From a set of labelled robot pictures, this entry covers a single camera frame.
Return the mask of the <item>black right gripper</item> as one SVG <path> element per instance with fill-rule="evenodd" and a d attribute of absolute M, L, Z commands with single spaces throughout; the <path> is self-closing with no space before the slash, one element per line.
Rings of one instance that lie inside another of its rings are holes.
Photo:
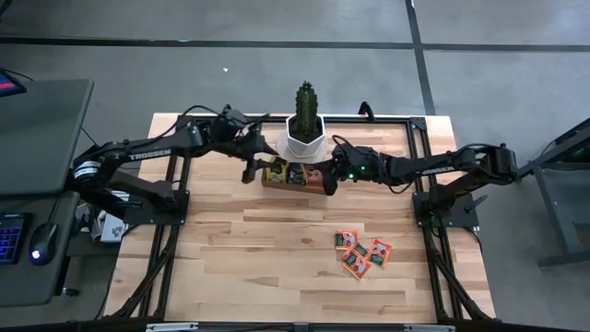
<path fill-rule="evenodd" d="M 340 181 L 374 180 L 374 150 L 364 146 L 341 145 L 332 151 L 333 160 L 320 163 L 324 194 L 333 196 Z"/>

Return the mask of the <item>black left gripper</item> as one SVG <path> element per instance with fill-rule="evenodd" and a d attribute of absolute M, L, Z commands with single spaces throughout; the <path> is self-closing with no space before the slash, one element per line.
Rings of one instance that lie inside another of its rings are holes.
<path fill-rule="evenodd" d="M 234 152 L 244 159 L 252 159 L 257 153 L 273 155 L 269 160 L 247 160 L 242 172 L 243 184 L 249 184 L 255 179 L 257 163 L 260 168 L 277 168 L 285 165 L 285 160 L 277 156 L 277 152 L 266 142 L 259 124 L 249 126 L 246 134 L 236 139 Z"/>

